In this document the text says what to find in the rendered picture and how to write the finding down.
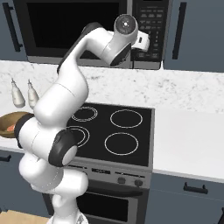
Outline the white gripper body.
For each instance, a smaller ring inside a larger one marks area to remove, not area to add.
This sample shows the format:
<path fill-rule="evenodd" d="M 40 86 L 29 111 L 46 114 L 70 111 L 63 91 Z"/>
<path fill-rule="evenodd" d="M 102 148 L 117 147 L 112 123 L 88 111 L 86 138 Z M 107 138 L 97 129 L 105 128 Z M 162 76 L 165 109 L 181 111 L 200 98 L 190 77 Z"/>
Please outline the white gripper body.
<path fill-rule="evenodd" d="M 150 46 L 149 35 L 142 31 L 139 31 L 138 34 L 139 34 L 139 40 L 138 40 L 139 48 L 144 52 L 147 52 Z"/>

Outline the black steel microwave oven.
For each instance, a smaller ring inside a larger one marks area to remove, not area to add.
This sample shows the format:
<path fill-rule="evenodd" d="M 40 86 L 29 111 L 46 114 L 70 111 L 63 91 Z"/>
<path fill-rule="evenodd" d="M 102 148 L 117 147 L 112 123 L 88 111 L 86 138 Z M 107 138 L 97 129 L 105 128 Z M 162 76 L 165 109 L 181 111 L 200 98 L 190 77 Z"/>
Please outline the black steel microwave oven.
<path fill-rule="evenodd" d="M 147 52 L 133 49 L 127 59 L 119 65 L 128 69 L 153 69 L 161 66 L 164 54 L 167 13 L 171 0 L 132 0 L 133 16 L 138 29 L 149 35 L 150 46 Z"/>

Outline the black microwave door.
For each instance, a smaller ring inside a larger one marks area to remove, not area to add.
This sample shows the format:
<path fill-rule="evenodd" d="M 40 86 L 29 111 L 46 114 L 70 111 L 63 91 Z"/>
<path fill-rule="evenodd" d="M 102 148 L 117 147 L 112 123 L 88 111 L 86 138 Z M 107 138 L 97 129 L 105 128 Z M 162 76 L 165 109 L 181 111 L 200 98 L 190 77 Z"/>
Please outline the black microwave door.
<path fill-rule="evenodd" d="M 93 22 L 114 29 L 116 18 L 132 12 L 132 0 L 13 0 L 27 59 L 58 64 Z"/>

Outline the brown wooden bowl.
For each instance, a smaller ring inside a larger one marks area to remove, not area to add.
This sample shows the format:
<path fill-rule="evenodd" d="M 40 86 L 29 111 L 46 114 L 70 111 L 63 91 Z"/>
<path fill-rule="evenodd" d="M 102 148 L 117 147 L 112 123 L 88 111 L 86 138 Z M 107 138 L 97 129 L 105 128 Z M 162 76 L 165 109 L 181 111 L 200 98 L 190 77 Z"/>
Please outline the brown wooden bowl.
<path fill-rule="evenodd" d="M 0 117 L 0 137 L 19 138 L 20 134 L 29 133 L 33 130 L 34 114 L 24 111 L 12 112 Z M 12 132 L 6 129 L 15 124 L 15 129 Z"/>

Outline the oven door with window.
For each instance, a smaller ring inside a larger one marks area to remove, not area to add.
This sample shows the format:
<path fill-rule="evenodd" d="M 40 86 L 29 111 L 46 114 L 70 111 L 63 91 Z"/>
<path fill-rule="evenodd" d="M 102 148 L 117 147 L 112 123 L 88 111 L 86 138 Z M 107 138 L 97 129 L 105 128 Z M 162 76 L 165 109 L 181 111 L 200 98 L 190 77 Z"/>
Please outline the oven door with window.
<path fill-rule="evenodd" d="M 144 224 L 149 190 L 135 188 L 143 190 L 143 195 L 120 198 L 86 190 L 77 204 L 89 224 Z"/>

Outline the blue base cupboard door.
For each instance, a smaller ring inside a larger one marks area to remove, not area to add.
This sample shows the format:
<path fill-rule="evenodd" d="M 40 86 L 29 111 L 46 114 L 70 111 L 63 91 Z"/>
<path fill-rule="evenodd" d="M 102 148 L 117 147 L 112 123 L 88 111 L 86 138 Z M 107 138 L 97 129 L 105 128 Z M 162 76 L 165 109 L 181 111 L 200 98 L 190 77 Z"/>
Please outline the blue base cupboard door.
<path fill-rule="evenodd" d="M 145 224 L 217 224 L 224 201 L 150 190 Z"/>
<path fill-rule="evenodd" d="M 6 210 L 49 216 L 42 194 L 34 191 L 18 173 L 0 177 L 0 197 Z"/>

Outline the black glass hob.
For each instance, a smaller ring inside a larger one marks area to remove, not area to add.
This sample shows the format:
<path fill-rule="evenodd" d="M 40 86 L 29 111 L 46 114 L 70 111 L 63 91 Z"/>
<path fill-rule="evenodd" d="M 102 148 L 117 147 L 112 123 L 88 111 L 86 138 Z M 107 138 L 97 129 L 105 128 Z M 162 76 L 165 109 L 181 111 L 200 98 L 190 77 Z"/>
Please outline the black glass hob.
<path fill-rule="evenodd" d="M 78 157 L 147 167 L 153 122 L 152 108 L 85 103 L 66 126 Z"/>

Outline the beige squeeze bottle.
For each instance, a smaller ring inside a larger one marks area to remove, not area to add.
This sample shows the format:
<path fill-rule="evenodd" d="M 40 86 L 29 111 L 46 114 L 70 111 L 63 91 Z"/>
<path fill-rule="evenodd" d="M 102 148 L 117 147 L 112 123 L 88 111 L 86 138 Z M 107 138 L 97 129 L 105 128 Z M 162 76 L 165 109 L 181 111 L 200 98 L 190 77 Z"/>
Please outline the beige squeeze bottle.
<path fill-rule="evenodd" d="M 23 97 L 20 89 L 18 88 L 16 82 L 14 80 L 11 80 L 11 95 L 12 95 L 12 101 L 15 107 L 22 108 L 25 106 L 25 98 Z"/>
<path fill-rule="evenodd" d="M 33 109 L 39 100 L 39 96 L 34 89 L 30 80 L 28 80 L 28 102 L 31 109 Z"/>

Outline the blue drawer front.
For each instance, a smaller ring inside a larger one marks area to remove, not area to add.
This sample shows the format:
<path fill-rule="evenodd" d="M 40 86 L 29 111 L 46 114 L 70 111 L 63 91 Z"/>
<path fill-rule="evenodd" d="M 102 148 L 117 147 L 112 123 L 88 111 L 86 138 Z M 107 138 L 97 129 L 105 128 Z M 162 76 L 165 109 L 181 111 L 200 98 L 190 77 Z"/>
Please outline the blue drawer front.
<path fill-rule="evenodd" d="M 10 162 L 0 161 L 0 175 L 1 176 L 5 176 L 12 170 L 17 170 L 18 163 L 24 154 L 14 152 L 14 151 L 0 150 L 0 156 L 7 157 L 8 155 L 11 155 Z"/>
<path fill-rule="evenodd" d="M 205 185 L 208 190 L 208 194 L 184 191 L 183 186 L 185 183 L 189 186 L 196 187 L 202 187 Z M 224 201 L 224 184 L 194 178 L 182 178 L 172 175 L 153 173 L 151 176 L 150 188 L 168 193 L 178 193 L 188 196 L 197 196 Z"/>

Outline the blue wall cupboard door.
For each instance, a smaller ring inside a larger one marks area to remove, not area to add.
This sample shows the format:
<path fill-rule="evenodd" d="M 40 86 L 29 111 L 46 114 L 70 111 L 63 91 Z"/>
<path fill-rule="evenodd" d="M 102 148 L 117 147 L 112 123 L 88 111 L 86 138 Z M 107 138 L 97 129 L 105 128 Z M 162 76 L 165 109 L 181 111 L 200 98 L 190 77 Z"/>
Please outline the blue wall cupboard door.
<path fill-rule="evenodd" d="M 181 2 L 187 2 L 185 22 L 173 59 Z M 224 0 L 172 0 L 164 69 L 224 73 Z"/>
<path fill-rule="evenodd" d="M 17 39 L 18 42 L 23 45 L 20 48 L 20 52 L 16 52 L 14 49 L 2 3 L 8 3 L 9 6 L 12 7 L 10 13 L 12 16 L 13 24 L 15 26 Z M 24 41 L 21 36 L 21 31 L 18 24 L 18 18 L 13 0 L 0 0 L 0 60 L 27 61 Z"/>

